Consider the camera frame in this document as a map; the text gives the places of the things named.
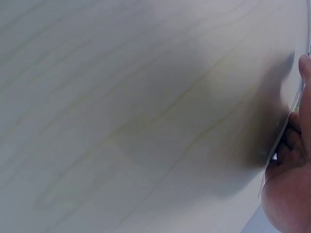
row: skin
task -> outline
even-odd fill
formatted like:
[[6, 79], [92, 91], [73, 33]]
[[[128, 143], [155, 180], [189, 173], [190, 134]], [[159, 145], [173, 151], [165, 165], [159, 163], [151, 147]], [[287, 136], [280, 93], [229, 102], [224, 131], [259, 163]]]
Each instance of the skin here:
[[311, 233], [311, 59], [299, 59], [306, 86], [298, 112], [291, 114], [277, 160], [266, 169], [262, 206], [282, 233]]

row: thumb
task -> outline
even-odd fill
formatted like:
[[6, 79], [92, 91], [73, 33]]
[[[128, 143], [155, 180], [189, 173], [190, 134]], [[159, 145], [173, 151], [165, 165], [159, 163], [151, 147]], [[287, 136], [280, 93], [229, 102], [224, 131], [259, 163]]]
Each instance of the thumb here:
[[301, 134], [304, 140], [308, 155], [311, 156], [311, 59], [303, 55], [299, 59], [299, 73], [305, 81], [305, 88], [302, 93], [299, 118]]

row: wood grain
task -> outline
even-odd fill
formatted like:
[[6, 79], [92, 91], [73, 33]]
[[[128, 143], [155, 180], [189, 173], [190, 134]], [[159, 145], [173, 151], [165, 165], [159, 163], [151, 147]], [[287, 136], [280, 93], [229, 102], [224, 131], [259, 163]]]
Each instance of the wood grain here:
[[7, 233], [239, 233], [299, 87], [305, 0], [0, 1]]

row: finger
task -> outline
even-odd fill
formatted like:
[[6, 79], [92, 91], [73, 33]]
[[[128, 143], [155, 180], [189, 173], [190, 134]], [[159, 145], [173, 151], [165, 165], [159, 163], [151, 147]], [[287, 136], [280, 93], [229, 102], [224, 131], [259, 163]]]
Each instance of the finger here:
[[277, 164], [283, 164], [291, 156], [291, 150], [285, 143], [281, 143], [276, 150]]
[[302, 149], [301, 145], [301, 134], [298, 133], [296, 130], [293, 130], [289, 127], [284, 134], [284, 139], [286, 145], [293, 150], [295, 149]]
[[273, 179], [274, 177], [277, 177], [278, 175], [282, 174], [288, 169], [289, 169], [288, 165], [285, 164], [278, 165], [276, 160], [271, 161], [265, 171], [266, 182]]
[[299, 108], [300, 128], [307, 154], [311, 154], [311, 59], [308, 56], [299, 59], [299, 72], [306, 83]]
[[299, 121], [299, 112], [293, 112], [288, 119], [288, 124], [296, 131], [301, 133], [300, 121]]
[[311, 59], [307, 55], [302, 55], [299, 59], [299, 73], [306, 83], [311, 81]]

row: white surface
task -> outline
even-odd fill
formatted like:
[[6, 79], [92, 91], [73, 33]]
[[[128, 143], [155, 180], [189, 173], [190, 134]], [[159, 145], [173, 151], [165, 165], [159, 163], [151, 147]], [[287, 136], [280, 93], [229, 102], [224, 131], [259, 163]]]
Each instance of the white surface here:
[[0, 1], [1, 231], [239, 233], [306, 28], [304, 0]]

